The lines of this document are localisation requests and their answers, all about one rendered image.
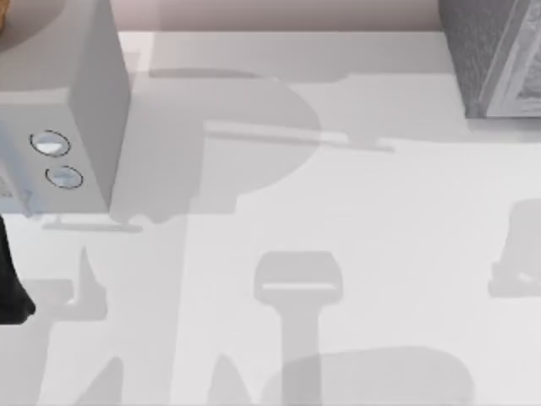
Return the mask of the small microwave knob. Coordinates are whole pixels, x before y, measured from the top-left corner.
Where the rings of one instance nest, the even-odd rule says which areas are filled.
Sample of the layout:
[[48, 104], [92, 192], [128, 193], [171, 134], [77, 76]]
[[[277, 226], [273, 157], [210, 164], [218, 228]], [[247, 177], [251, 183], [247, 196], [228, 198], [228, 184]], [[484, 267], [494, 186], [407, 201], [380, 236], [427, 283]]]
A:
[[45, 171], [45, 177], [59, 189], [77, 189], [84, 182], [82, 173], [70, 166], [49, 167]]

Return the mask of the pale microwave oven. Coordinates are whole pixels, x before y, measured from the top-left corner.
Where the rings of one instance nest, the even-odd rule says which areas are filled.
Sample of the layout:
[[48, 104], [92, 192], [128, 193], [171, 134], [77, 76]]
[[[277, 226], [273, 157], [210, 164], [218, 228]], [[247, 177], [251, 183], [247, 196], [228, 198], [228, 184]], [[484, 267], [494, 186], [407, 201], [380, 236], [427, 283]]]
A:
[[[130, 83], [111, 0], [8, 0], [0, 33], [0, 214], [107, 212], [130, 107]], [[44, 156], [30, 134], [66, 136]], [[59, 189], [49, 167], [79, 170]]]

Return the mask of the large microwave knob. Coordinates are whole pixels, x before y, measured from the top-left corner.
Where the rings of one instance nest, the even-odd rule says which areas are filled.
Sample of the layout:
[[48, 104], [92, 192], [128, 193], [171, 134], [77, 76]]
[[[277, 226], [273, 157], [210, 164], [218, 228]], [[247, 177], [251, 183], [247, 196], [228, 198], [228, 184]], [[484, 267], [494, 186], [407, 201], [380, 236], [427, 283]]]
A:
[[50, 129], [30, 134], [29, 141], [33, 149], [44, 156], [65, 156], [71, 150], [69, 139], [63, 134]]

